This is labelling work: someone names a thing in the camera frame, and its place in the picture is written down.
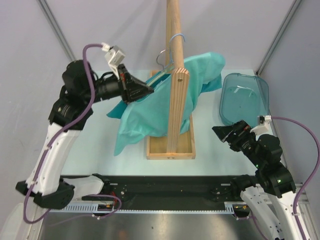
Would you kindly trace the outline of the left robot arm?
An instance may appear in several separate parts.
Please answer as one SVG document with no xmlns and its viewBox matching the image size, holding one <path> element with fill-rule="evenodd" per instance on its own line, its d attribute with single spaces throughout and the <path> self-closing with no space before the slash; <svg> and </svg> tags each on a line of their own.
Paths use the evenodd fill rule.
<svg viewBox="0 0 320 240">
<path fill-rule="evenodd" d="M 100 174 L 62 178 L 72 145 L 93 114 L 91 89 L 83 60 L 69 63 L 62 74 L 64 85 L 49 114 L 46 140 L 36 167 L 15 189 L 43 209 L 61 210 L 72 200 L 110 196 L 110 181 Z"/>
</svg>

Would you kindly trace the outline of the pale green plastic hanger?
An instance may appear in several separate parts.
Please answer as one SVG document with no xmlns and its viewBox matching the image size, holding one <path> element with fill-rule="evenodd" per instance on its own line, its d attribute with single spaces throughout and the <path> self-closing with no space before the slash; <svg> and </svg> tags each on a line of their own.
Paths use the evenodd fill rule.
<svg viewBox="0 0 320 240">
<path fill-rule="evenodd" d="M 169 53 L 169 63 L 167 65 L 163 65 L 158 62 L 158 58 L 162 53 Z M 151 87 L 155 82 L 157 82 L 162 76 L 164 76 L 165 74 L 168 74 L 170 71 L 174 69 L 171 49 L 169 48 L 169 49 L 162 50 L 156 57 L 156 63 L 162 66 L 162 70 L 156 72 L 147 80 L 147 86 L 149 87 Z"/>
</svg>

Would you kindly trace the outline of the light teal t shirt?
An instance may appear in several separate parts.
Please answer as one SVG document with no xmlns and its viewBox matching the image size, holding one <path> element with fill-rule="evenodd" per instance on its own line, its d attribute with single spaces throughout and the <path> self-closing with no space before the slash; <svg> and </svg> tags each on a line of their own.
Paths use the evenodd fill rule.
<svg viewBox="0 0 320 240">
<path fill-rule="evenodd" d="M 171 79 L 165 74 L 151 86 L 154 93 L 132 103 L 120 101 L 106 115 L 119 119 L 114 147 L 118 156 L 126 146 L 139 143 L 146 136 L 163 137 L 168 132 Z"/>
</svg>

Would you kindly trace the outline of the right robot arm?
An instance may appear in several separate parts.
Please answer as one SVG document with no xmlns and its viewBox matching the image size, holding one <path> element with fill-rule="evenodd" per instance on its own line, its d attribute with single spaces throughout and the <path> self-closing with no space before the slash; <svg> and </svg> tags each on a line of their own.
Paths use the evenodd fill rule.
<svg viewBox="0 0 320 240">
<path fill-rule="evenodd" d="M 267 240 L 308 240 L 295 198 L 297 188 L 290 171 L 281 163 L 280 140 L 268 134 L 271 116 L 260 116 L 251 127 L 244 120 L 212 130 L 234 152 L 243 153 L 256 167 L 255 176 L 247 174 L 231 180 L 230 194 L 244 201 L 255 224 Z"/>
</svg>

